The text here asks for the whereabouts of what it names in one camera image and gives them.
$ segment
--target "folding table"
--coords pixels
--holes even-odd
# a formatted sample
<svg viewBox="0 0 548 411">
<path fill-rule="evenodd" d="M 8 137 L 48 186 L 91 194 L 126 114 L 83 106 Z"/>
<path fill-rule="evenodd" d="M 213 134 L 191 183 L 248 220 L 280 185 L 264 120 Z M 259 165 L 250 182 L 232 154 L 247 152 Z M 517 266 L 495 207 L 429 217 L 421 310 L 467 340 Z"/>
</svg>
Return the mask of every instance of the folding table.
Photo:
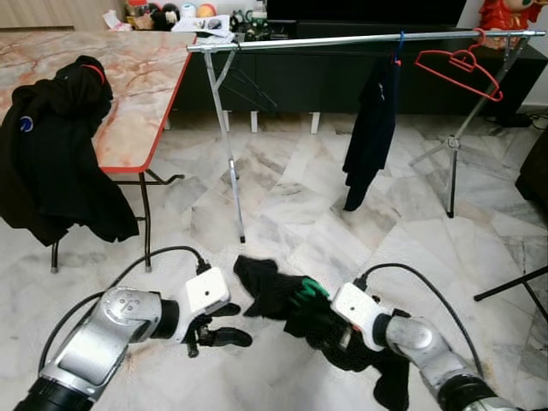
<svg viewBox="0 0 548 411">
<path fill-rule="evenodd" d="M 109 115 L 93 138 L 101 170 L 136 174 L 145 216 L 146 270 L 151 270 L 151 212 L 146 186 L 170 184 L 149 170 L 168 114 L 187 67 L 193 33 L 161 32 L 21 32 L 0 33 L 0 122 L 18 86 L 51 79 L 80 55 L 97 58 L 105 68 L 114 99 Z M 57 272 L 58 243 L 51 248 L 51 271 Z"/>
</svg>

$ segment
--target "black garment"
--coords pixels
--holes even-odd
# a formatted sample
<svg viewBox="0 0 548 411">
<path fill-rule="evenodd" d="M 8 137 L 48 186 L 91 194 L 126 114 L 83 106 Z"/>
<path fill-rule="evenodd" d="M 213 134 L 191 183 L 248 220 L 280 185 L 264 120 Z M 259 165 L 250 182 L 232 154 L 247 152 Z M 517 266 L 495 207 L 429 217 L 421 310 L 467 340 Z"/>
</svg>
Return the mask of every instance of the black garment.
<svg viewBox="0 0 548 411">
<path fill-rule="evenodd" d="M 374 366 L 382 374 L 373 391 L 378 403 L 390 411 L 408 409 L 409 361 L 388 349 L 378 353 L 367 348 L 362 335 L 331 310 L 331 302 L 324 295 L 300 299 L 303 280 L 309 277 L 281 274 L 270 259 L 244 256 L 238 257 L 234 272 L 255 299 L 244 315 L 285 319 L 285 332 L 306 338 L 331 364 L 345 371 L 361 372 Z M 343 349 L 340 342 L 347 331 L 351 332 L 350 342 Z"/>
<path fill-rule="evenodd" d="M 384 168 L 396 127 L 400 65 L 392 57 L 377 61 L 360 95 L 360 112 L 342 170 L 350 186 L 344 210 L 354 211 L 366 197 L 378 170 Z"/>
<path fill-rule="evenodd" d="M 101 63 L 78 57 L 53 80 L 17 88 L 12 100 L 0 128 L 0 216 L 46 246 L 73 223 L 106 241 L 138 235 L 128 202 L 92 147 L 112 100 Z M 21 131 L 24 116 L 32 119 L 28 132 Z"/>
</svg>

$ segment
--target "black tripod stand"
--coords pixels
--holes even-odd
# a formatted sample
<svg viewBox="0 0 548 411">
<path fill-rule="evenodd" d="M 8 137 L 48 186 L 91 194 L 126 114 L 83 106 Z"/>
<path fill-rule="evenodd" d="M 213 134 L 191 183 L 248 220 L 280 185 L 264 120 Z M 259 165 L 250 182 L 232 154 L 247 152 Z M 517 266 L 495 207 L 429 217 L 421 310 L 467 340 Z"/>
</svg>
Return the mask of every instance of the black tripod stand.
<svg viewBox="0 0 548 411">
<path fill-rule="evenodd" d="M 486 291 L 485 293 L 478 294 L 474 296 L 475 301 L 481 301 L 484 300 L 487 297 L 491 297 L 492 295 L 502 293 L 503 291 L 506 291 L 507 289 L 512 289 L 516 285 L 523 284 L 523 287 L 527 290 L 529 295 L 531 295 L 531 298 L 539 308 L 540 312 L 544 316 L 545 320 L 548 321 L 548 313 L 546 312 L 545 308 L 542 307 L 542 304 L 540 303 L 539 297 L 534 293 L 533 289 L 531 289 L 531 286 L 527 283 L 528 281 L 533 280 L 534 278 L 540 277 L 544 274 L 548 274 L 548 266 L 542 267 L 538 269 L 537 271 L 533 271 L 530 274 L 527 274 L 526 276 L 517 278 L 516 280 L 510 281 L 509 283 L 499 285 L 498 287 L 495 287 L 494 289 L 490 289 L 489 291 Z"/>
</svg>

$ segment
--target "clothes hanger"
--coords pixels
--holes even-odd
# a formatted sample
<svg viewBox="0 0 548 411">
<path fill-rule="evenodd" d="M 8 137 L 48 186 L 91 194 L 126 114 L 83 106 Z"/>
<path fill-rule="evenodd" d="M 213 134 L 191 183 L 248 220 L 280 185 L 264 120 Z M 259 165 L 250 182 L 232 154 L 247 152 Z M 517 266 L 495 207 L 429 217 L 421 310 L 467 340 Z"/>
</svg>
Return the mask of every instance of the clothes hanger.
<svg viewBox="0 0 548 411">
<path fill-rule="evenodd" d="M 485 43 L 485 37 L 486 37 L 485 31 L 481 28 L 475 28 L 474 30 L 479 32 L 482 36 L 478 44 L 471 45 L 470 47 L 468 47 L 467 50 L 458 50 L 458 51 L 455 51 L 454 53 L 451 53 L 450 51 L 442 51 L 442 50 L 424 50 L 419 53 L 419 55 L 417 56 L 417 60 L 414 63 L 416 66 L 419 66 L 420 68 L 423 68 L 424 70 L 429 71 L 430 73 L 433 73 L 444 80 L 450 81 L 453 84 L 466 88 L 470 92 L 475 92 L 476 94 L 479 94 L 480 96 L 490 99 L 491 101 L 499 102 L 503 99 L 503 92 L 500 90 L 500 85 L 498 84 L 498 81 L 483 66 L 478 64 L 476 56 L 472 53 L 473 49 L 480 47 L 481 45 Z M 469 86 L 468 84 L 464 84 L 456 79 L 453 79 L 449 77 L 448 75 L 437 71 L 434 68 L 430 68 L 420 61 L 420 59 L 423 56 L 439 55 L 439 54 L 448 56 L 449 63 L 453 64 L 454 66 L 458 67 L 461 70 L 464 70 L 467 73 L 474 73 L 476 72 L 476 70 L 480 71 L 480 73 L 483 73 L 483 75 L 485 75 L 491 81 L 494 87 L 493 92 L 491 94 L 487 94 L 486 92 L 473 88 Z"/>
<path fill-rule="evenodd" d="M 403 30 L 400 31 L 400 44 L 397 46 L 396 53 L 394 53 L 394 63 L 398 65 L 402 65 L 402 60 L 400 60 L 400 53 L 403 49 L 403 43 L 405 42 L 405 32 Z"/>
</svg>

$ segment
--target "marble floor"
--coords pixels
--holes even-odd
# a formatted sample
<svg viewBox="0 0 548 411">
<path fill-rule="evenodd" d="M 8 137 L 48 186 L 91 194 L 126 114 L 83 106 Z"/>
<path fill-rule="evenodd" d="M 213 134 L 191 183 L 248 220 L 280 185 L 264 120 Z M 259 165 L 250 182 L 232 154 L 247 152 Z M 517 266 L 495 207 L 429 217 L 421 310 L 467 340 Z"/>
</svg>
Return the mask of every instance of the marble floor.
<svg viewBox="0 0 548 411">
<path fill-rule="evenodd" d="M 238 242 L 215 118 L 173 113 L 152 169 L 187 178 L 149 190 L 153 248 L 197 247 L 224 270 L 233 301 L 243 307 L 251 299 L 231 271 L 239 253 L 274 258 L 285 272 L 314 277 L 331 293 L 368 266 L 409 264 L 454 305 L 498 394 L 527 410 L 548 406 L 548 331 L 525 289 L 479 303 L 472 299 L 546 265 L 546 218 L 513 184 L 539 132 L 475 121 L 463 138 L 470 150 L 458 164 L 456 216 L 448 219 L 440 201 L 447 154 L 413 168 L 408 162 L 454 133 L 460 117 L 399 117 L 387 167 L 355 212 L 343 211 L 347 188 L 341 171 L 352 116 L 323 115 L 317 135 L 309 134 L 308 115 L 259 115 L 258 134 L 250 133 L 247 115 L 234 113 L 230 120 L 247 244 Z M 141 213 L 139 189 L 123 190 Z M 61 244 L 61 270 L 52 275 L 50 251 L 0 221 L 0 409 L 12 409 L 26 395 L 41 347 L 64 311 L 141 256 L 142 242 L 137 237 L 108 244 L 87 229 L 72 229 Z M 193 274 L 192 256 L 169 253 L 153 260 L 152 273 L 140 266 L 125 283 L 169 296 Z M 532 284 L 545 305 L 547 282 L 543 277 Z M 414 277 L 387 269 L 372 276 L 370 290 L 385 304 L 427 316 L 471 360 L 448 313 Z M 372 397 L 374 370 L 340 371 L 274 321 L 238 316 L 216 324 L 248 331 L 253 346 L 204 348 L 193 360 L 185 347 L 164 342 L 134 346 L 94 409 L 383 409 Z M 438 409 L 416 370 L 409 392 L 411 410 Z"/>
</svg>

